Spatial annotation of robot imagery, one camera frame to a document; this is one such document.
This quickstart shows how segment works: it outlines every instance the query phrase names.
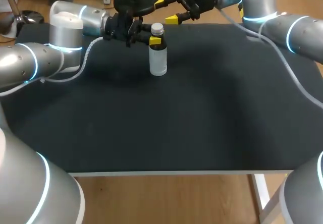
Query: robotic arm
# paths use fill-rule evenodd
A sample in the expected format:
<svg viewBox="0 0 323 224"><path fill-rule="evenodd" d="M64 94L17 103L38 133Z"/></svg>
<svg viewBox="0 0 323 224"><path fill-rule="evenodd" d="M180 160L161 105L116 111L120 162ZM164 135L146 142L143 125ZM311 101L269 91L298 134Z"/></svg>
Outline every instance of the robotic arm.
<svg viewBox="0 0 323 224"><path fill-rule="evenodd" d="M323 63L323 21L309 16L278 14L276 0L158 0L149 12L178 2L187 12L166 18L166 24L196 20L200 14L242 3L245 28L271 39L276 45ZM151 25L127 11L111 16L107 11L57 1L50 10L49 45L38 43L0 47L0 86L75 72L80 68L82 34L149 45Z"/></svg>

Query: metal stand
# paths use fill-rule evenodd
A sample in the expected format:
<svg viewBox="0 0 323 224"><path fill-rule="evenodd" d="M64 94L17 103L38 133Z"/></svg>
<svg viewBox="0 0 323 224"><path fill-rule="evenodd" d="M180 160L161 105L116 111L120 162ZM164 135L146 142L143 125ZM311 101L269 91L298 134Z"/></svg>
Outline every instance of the metal stand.
<svg viewBox="0 0 323 224"><path fill-rule="evenodd" d="M15 0L8 0L13 13L0 21L0 34L7 38L16 38L25 24L44 23L44 17L36 11L18 10Z"/></svg>

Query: white cable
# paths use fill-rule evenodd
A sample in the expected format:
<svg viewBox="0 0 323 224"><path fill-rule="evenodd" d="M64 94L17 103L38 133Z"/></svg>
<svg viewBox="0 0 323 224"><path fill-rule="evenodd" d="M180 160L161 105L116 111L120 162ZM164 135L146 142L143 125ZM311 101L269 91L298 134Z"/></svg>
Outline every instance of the white cable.
<svg viewBox="0 0 323 224"><path fill-rule="evenodd" d="M255 37L259 37L262 40L268 42L277 52L278 56L281 58L287 72L289 73L289 75L292 77L293 82L296 84L297 88L301 91L301 93L307 98L309 99L312 103L316 104L318 107L320 107L321 109L323 109L323 103L320 102L318 99L316 99L315 97L313 97L310 93L308 93L306 91L306 89L303 87L303 85L299 82L299 80L297 79L296 75L294 74L293 70L291 69L291 67L289 66L286 58L284 57L283 53L279 50L279 48L276 46L276 44L270 40L268 37L261 35L259 33L256 33L254 31L251 31L241 25L239 25L238 23L236 23L234 20L232 20L232 18L230 18L223 10L220 10L220 13L228 20L230 21L233 25L235 25L236 27L238 27L239 29L250 33L251 35L255 36Z"/></svg>
<svg viewBox="0 0 323 224"><path fill-rule="evenodd" d="M29 81L26 81L24 83L22 83L21 85L18 85L8 91L5 91L5 92L0 92L0 97L4 97L4 96L7 96L9 94L12 94L12 93L15 93L16 91L22 89L23 87L27 86L28 84L32 83L32 82L35 82L37 81L38 79L32 79L32 80L29 80Z"/></svg>
<svg viewBox="0 0 323 224"><path fill-rule="evenodd" d="M65 83L65 82L71 81L71 80L76 79L77 77L79 77L82 74L82 72L84 71L84 69L85 69L86 62L87 62L87 58L89 56L89 53L90 53L92 47L98 41L102 41L102 40L103 40L103 37L99 37L99 38L93 40L90 43L89 47L87 48L87 50L85 52L85 56L84 56L84 60L83 60L83 64L81 66L81 69L80 69L80 71L77 74L75 74L74 76L72 76L71 78L68 78L68 79L50 79L50 78L44 78L43 80L44 81L48 81L48 82L52 82L52 83Z"/></svg>
<svg viewBox="0 0 323 224"><path fill-rule="evenodd" d="M94 44L96 44L98 41L101 41L101 40L103 40L103 37L99 37L99 38L93 40L90 43L89 47L87 48L87 50L85 52L85 56L84 56L84 60L83 60L82 67L81 67L80 71L76 75L74 75L73 77L68 78L68 79L50 79L50 78L37 78L37 79L32 79L32 80L26 81L26 82L24 82L24 83L22 83L22 84L20 84L20 85L18 85L16 87L12 88L10 90L7 90L5 92L0 92L0 97L4 97L4 96L7 96L9 94L15 93L16 91L22 89L23 87L27 86L28 84L33 83L33 82L35 82L35 81L37 81L39 79L41 80L42 83L44 83L45 81L53 82L53 83L63 83L63 82L68 82L68 81L71 81L73 79L76 79L77 77L79 77L82 74L82 72L85 69L86 62L87 62L87 58L89 56L89 53L91 51L91 48L94 46Z"/></svg>

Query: white bottle cap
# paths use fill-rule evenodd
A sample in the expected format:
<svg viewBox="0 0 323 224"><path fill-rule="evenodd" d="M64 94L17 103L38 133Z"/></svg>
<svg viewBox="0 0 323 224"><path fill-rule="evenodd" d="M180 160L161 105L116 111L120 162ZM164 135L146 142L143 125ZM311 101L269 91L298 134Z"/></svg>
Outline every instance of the white bottle cap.
<svg viewBox="0 0 323 224"><path fill-rule="evenodd" d="M164 33L164 27L161 23L153 23L151 26L151 33L155 36L160 36Z"/></svg>

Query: table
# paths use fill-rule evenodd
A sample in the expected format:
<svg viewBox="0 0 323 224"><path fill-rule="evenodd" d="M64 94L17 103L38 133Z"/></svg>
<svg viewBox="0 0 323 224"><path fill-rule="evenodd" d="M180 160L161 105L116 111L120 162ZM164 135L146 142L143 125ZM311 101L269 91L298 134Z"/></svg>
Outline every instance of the table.
<svg viewBox="0 0 323 224"><path fill-rule="evenodd" d="M207 174L207 173L209 173L209 174L211 174L211 173L225 173L225 172L204 172L204 174Z"/></svg>

